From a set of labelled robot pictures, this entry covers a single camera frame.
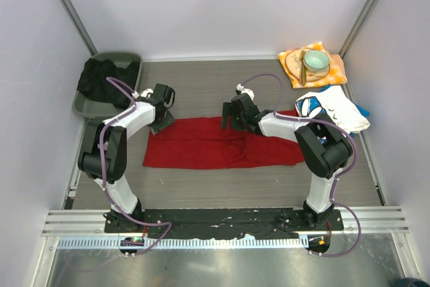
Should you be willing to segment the red t-shirt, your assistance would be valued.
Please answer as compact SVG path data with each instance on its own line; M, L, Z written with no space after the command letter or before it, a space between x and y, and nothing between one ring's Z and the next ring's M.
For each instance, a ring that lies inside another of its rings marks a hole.
M304 162L297 143L221 128L221 117L182 118L150 133L142 165L171 169L239 169Z

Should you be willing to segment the grey plastic bin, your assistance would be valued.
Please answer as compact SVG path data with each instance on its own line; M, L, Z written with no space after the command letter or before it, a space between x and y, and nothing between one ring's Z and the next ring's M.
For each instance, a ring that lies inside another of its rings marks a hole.
M97 60L110 59L115 63L117 67L122 68L126 68L127 64L134 61L140 63L136 85L134 86L134 88L131 88L129 86L127 92L139 89L140 79L142 78L143 70L142 57L139 54L133 52L102 52L92 56L91 58ZM113 104L102 103L87 99L78 91L76 92L73 101L73 109L77 114L81 115L82 117L91 119L111 118L116 114L119 114L120 112L124 111L123 109L116 108Z

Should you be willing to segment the white daisy print t-shirt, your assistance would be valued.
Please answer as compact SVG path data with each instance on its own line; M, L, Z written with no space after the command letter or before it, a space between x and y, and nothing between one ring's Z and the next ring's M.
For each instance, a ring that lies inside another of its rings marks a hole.
M308 92L295 101L300 117L315 118L326 113L331 120L349 133L359 133L370 127L361 110L347 98L341 86L334 85L320 92Z

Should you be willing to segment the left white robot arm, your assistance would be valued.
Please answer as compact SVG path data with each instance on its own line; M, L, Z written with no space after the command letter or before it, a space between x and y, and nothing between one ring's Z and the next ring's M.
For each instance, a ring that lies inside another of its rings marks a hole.
M129 93L118 80L108 81L130 100L130 107L111 118L88 123L77 166L109 200L111 210L106 218L119 221L126 231L134 233L144 224L144 211L125 175L128 140L142 128L158 134L174 123L169 109L175 103L175 90L157 83L154 89Z

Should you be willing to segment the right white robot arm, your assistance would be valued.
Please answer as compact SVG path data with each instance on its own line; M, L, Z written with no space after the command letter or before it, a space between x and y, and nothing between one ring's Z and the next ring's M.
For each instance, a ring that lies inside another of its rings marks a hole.
M337 181L353 155L347 134L328 114L298 118L259 110L248 93L238 93L223 103L221 127L297 143L312 174L310 191L303 203L304 224L317 230L328 223L335 206Z

